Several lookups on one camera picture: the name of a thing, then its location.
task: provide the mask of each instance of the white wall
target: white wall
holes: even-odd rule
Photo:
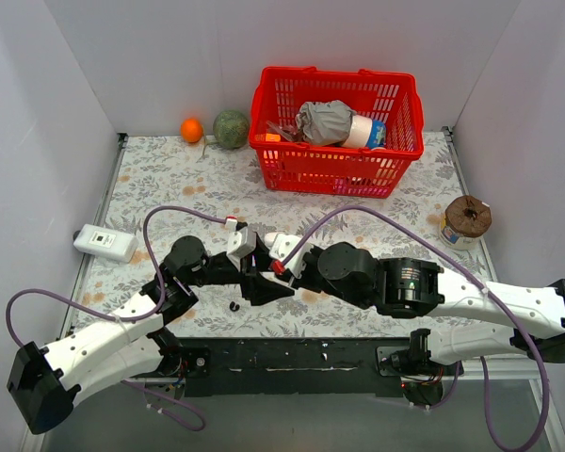
[[[413,73],[453,125],[519,0],[46,0],[118,132],[249,111],[270,65]]]
[[[565,0],[523,0],[457,124],[460,162],[492,206],[487,242],[507,283],[565,278]],[[565,364],[552,365],[565,427]]]
[[[6,383],[17,347],[4,310],[17,290],[71,294],[72,231],[92,221],[117,136],[43,2],[0,0],[0,451],[24,420]],[[64,309],[29,297],[15,308],[24,342],[53,341]]]

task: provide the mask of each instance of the red connector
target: red connector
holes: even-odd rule
[[[286,268],[284,268],[284,265],[281,261],[274,261],[272,263],[271,268],[272,268],[272,271],[274,273],[276,273],[277,275],[282,275],[286,270]]]

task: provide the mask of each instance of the floral tablecloth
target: floral tablecloth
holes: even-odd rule
[[[312,195],[266,189],[255,151],[245,147],[225,151],[210,146],[187,145],[179,137],[130,137],[106,215],[106,227],[136,234],[142,242],[145,214],[161,204],[176,204],[224,218],[235,215],[257,227],[258,234],[286,231],[302,235],[327,212],[348,204],[379,210],[443,247],[437,237],[439,215],[462,195],[459,178],[444,134],[425,133],[426,150],[411,164],[386,200]],[[149,235],[158,259],[179,237],[198,236],[212,253],[225,250],[223,226],[178,212],[153,217]],[[327,223],[312,240],[321,247],[347,241],[376,257],[410,256],[439,262],[436,256],[404,234],[361,212],[348,212]],[[482,280],[491,278],[482,249],[452,251],[462,264]],[[144,247],[138,247],[129,264],[103,258],[93,261],[83,304],[108,312],[127,301],[154,275]],[[233,286],[195,289],[200,302],[169,324],[178,336],[406,336],[416,328],[468,325],[472,320],[454,317],[397,320],[363,311],[338,299],[299,290],[295,296],[251,308]],[[241,305],[237,312],[230,302]],[[92,317],[79,314],[76,328]]]

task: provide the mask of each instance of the red plastic basket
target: red plastic basket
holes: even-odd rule
[[[267,121],[295,124],[307,101],[340,100],[387,126],[384,150],[266,141]],[[250,145],[272,190],[387,198],[423,154],[423,108],[407,73],[265,68],[251,106]]]

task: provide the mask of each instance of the grey cloth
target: grey cloth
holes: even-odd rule
[[[295,117],[305,140],[315,146],[327,146],[349,137],[351,117],[356,112],[341,101],[306,102]]]

